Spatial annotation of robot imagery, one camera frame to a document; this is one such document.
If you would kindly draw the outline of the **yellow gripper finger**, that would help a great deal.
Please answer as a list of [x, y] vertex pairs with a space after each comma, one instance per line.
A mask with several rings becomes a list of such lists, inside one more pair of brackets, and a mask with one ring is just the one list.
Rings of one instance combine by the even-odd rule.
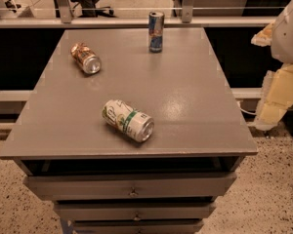
[[268, 71], [262, 84], [262, 96], [256, 108], [254, 126], [269, 131], [293, 105], [293, 64], [285, 63], [276, 72]]
[[266, 27], [264, 27], [261, 31], [259, 31], [257, 34], [255, 34], [252, 39], [251, 43], [256, 46], [260, 47], [266, 47], [269, 46], [272, 43], [272, 29], [273, 29], [274, 23], [268, 24]]

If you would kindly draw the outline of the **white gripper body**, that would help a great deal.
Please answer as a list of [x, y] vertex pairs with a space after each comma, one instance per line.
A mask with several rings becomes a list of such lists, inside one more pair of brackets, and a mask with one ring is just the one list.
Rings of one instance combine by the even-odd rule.
[[271, 50], [274, 59], [293, 63], [293, 0], [274, 22]]

